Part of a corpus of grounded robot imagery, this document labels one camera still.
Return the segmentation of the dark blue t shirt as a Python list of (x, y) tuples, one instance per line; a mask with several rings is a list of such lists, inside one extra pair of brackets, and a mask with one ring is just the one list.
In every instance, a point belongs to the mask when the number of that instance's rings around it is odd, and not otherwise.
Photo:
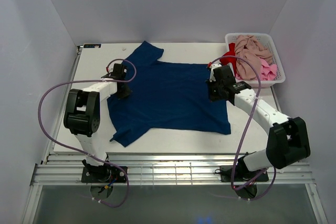
[(211, 102), (206, 64), (161, 62), (164, 50), (144, 41), (123, 61), (131, 94), (108, 100), (112, 139), (124, 147), (149, 129), (231, 133), (226, 101)]

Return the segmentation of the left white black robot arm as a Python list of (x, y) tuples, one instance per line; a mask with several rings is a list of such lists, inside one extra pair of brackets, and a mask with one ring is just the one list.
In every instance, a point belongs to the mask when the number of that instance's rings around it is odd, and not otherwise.
[(100, 82), (83, 89), (71, 89), (67, 98), (64, 127), (79, 141), (86, 155), (85, 166), (95, 167), (93, 175), (100, 182), (111, 177), (111, 168), (105, 165), (108, 155), (98, 132), (101, 122), (109, 117), (101, 112), (108, 111), (107, 100), (112, 95), (121, 100), (131, 94), (125, 82), (127, 70), (126, 65), (115, 63)]

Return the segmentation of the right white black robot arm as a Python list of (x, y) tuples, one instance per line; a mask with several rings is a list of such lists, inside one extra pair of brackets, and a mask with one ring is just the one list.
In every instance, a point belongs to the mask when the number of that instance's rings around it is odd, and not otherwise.
[(237, 82), (231, 68), (220, 64), (208, 66), (206, 81), (211, 101), (229, 101), (248, 114), (267, 133), (264, 150), (245, 154), (229, 170), (232, 178), (252, 179), (257, 172), (274, 167), (282, 169), (311, 155), (307, 126), (300, 118), (291, 118), (260, 99), (244, 81)]

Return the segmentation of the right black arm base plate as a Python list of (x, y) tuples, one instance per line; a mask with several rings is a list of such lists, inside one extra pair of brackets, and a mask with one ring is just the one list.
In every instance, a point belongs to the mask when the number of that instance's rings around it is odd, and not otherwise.
[[(230, 182), (231, 181), (231, 174), (232, 174), (233, 167), (229, 165), (220, 166), (218, 169), (215, 170), (216, 174), (220, 174), (221, 182)], [(260, 170), (254, 172), (242, 172), (236, 167), (235, 175), (234, 175), (234, 182), (247, 182), (250, 179), (254, 178), (258, 175)], [(263, 172), (259, 175), (256, 179), (256, 182), (268, 182), (269, 177), (267, 172)]]

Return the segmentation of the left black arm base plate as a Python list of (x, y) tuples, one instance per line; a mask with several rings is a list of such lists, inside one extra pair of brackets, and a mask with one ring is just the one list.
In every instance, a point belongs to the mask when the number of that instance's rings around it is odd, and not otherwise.
[(109, 183), (114, 181), (115, 183), (125, 183), (125, 174), (128, 171), (127, 166), (121, 166), (124, 170), (124, 175), (122, 175), (122, 170), (114, 166), (105, 167), (84, 167), (82, 171), (81, 182), (82, 183)]

